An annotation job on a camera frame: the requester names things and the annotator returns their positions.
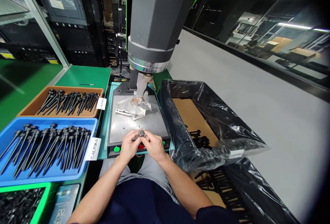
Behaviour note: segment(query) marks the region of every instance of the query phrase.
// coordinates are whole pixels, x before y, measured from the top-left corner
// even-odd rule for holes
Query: glass partition
[[[328,24],[316,0],[206,0],[185,26],[326,88]]]
[[[0,0],[0,6],[2,131],[63,66],[24,0]]]

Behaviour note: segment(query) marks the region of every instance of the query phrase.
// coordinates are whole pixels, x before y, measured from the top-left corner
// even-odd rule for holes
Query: dark blue shirt
[[[219,206],[199,209],[194,220],[162,187],[149,179],[131,179],[118,185],[98,223],[240,224],[231,212]]]

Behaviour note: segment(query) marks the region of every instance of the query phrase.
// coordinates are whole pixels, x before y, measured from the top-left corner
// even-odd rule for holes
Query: silver ring
[[[147,62],[141,59],[138,59],[128,53],[128,63],[138,71],[145,73],[160,73],[163,72],[169,61],[166,62]]]

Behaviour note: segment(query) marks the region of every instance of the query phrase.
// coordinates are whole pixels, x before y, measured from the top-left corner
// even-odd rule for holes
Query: orange tray
[[[99,109],[95,110],[94,113],[94,108],[95,105],[92,108],[92,111],[89,112],[88,110],[83,110],[80,115],[77,115],[78,107],[76,108],[75,112],[67,116],[68,112],[65,114],[64,112],[59,112],[56,115],[56,109],[53,110],[49,115],[47,113],[42,116],[43,112],[39,113],[37,115],[37,112],[41,108],[41,106],[44,104],[46,98],[48,97],[48,92],[50,89],[54,89],[56,91],[58,90],[63,90],[64,95],[67,95],[68,93],[71,92],[79,92],[80,94],[82,92],[85,93],[97,93],[99,94],[99,97],[103,97],[103,89],[102,88],[87,88],[87,87],[68,87],[68,86],[46,86],[20,113],[18,113],[17,117],[78,117],[78,118],[94,118],[97,115],[97,112]]]

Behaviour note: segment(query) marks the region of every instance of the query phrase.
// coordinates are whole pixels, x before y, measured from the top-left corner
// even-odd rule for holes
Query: label card
[[[243,153],[244,153],[244,149],[230,151],[230,156],[228,159],[240,158],[242,157]]]
[[[101,140],[102,139],[96,137],[92,137],[90,139],[85,160],[97,160],[97,155],[99,154]]]
[[[106,98],[99,98],[99,100],[97,100],[96,108],[104,110],[106,108],[106,103],[107,103]]]
[[[49,0],[49,3],[50,3],[51,6],[54,7],[54,8],[64,10],[64,6],[63,6],[62,2],[59,1],[59,0]]]

